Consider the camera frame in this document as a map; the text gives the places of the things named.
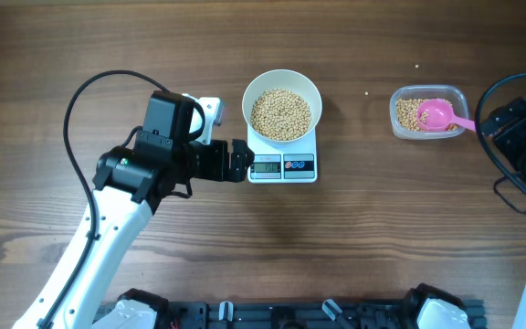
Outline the pink plastic scoop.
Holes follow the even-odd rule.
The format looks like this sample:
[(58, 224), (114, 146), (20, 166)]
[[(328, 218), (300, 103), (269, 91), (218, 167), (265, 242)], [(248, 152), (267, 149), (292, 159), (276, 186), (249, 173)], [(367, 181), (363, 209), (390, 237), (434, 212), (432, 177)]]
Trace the pink plastic scoop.
[(476, 131), (475, 123), (469, 119), (458, 117), (451, 104), (444, 99), (424, 101), (416, 112), (418, 126), (426, 132), (444, 132), (451, 124)]

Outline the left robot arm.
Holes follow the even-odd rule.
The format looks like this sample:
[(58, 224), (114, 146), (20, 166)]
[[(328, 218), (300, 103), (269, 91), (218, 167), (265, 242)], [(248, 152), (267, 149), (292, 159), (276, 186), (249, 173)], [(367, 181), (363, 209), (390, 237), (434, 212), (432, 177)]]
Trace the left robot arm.
[(144, 123), (97, 163), (89, 205), (47, 284), (17, 328), (90, 328), (130, 245), (161, 201), (178, 196), (191, 179), (242, 182), (254, 160), (243, 140), (212, 137), (224, 106), (160, 89), (150, 98)]

